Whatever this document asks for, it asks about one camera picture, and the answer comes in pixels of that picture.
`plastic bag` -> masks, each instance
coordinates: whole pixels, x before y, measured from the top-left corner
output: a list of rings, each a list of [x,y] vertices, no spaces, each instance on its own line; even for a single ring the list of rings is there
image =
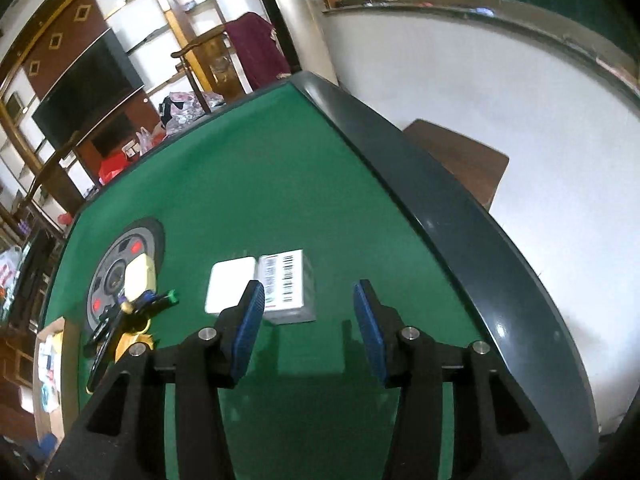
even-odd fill
[[[17,245],[0,253],[0,287],[4,290],[13,286],[21,259],[22,249]]]
[[[213,110],[225,104],[225,99],[215,92],[203,92],[204,100]],[[189,124],[204,115],[204,110],[194,92],[171,92],[171,119],[166,124],[166,134],[171,136],[183,131]]]
[[[153,147],[152,135],[142,126],[139,132],[136,132],[138,142],[140,144],[140,155],[144,155]]]

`black tv screen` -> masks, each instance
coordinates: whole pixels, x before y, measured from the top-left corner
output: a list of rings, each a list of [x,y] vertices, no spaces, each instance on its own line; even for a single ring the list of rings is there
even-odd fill
[[[106,114],[143,85],[109,29],[60,76],[33,114],[33,120],[56,149],[74,131],[87,133]]]

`cloth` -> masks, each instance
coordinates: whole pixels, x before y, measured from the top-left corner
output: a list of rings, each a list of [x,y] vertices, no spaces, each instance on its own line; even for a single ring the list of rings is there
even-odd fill
[[[238,58],[251,88],[257,90],[283,75],[291,68],[275,40],[271,23],[254,12],[248,12],[226,24],[226,33],[236,48]]]
[[[225,98],[215,92],[203,92],[202,96],[212,111],[225,105]],[[204,115],[194,92],[171,92],[160,105],[159,112],[167,136],[183,131]]]
[[[100,177],[102,185],[105,186],[114,176],[123,171],[128,165],[129,161],[127,160],[127,155],[122,152],[118,152],[109,158],[105,158],[100,165],[100,171],[98,171],[98,176]]]

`wooden chair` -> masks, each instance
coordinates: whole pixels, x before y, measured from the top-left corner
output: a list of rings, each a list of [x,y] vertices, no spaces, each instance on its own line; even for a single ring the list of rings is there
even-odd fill
[[[81,132],[74,132],[71,135],[71,138],[65,143],[65,145],[62,146],[62,148],[60,148],[59,150],[56,150],[53,155],[51,155],[49,160],[44,163],[42,169],[40,170],[40,173],[37,174],[33,179],[27,195],[20,201],[17,211],[12,215],[16,226],[24,219],[24,216],[27,213],[31,213],[38,219],[38,222],[42,224],[45,229],[47,229],[48,232],[53,234],[59,240],[63,239],[62,231],[58,228],[57,225],[54,225],[49,221],[49,218],[34,202],[33,198],[38,188],[51,177],[55,170],[57,170],[60,164],[60,160],[66,158],[69,153],[73,151],[73,149],[76,147],[76,144],[80,141],[81,136]]]
[[[210,114],[211,108],[204,99],[204,95],[191,71],[191,65],[187,60],[187,55],[194,49],[200,48],[204,51],[206,59],[210,61],[210,68],[216,79],[215,91],[222,94],[226,101],[232,102],[244,95],[244,90],[238,79],[236,69],[231,62],[229,49],[225,45],[223,34],[226,25],[219,25],[208,30],[187,43],[181,50],[171,54],[174,59],[179,59],[184,73],[189,80],[191,88],[196,95],[196,99],[202,106],[204,113]]]
[[[442,164],[489,211],[509,163],[507,155],[422,119],[416,119],[402,132]]]

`green felt tabletop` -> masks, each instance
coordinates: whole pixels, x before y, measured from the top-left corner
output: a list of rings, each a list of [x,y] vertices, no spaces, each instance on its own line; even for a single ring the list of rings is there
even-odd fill
[[[239,479],[380,478],[397,390],[370,375],[353,313],[353,284],[436,340],[480,337],[436,258],[372,173],[291,85],[210,121],[107,186],[69,239],[46,323],[83,323],[85,293],[113,239],[131,222],[164,225],[161,292],[180,304],[154,318],[159,347],[214,318],[204,312],[211,267],[242,256],[302,248],[316,284],[315,322],[263,322],[247,375],[220,399]],[[90,361],[80,359],[80,405]],[[450,392],[446,392],[450,402]],[[166,403],[167,476],[178,478],[172,389]],[[445,411],[443,463],[452,453]],[[446,467],[442,477],[447,476]]]

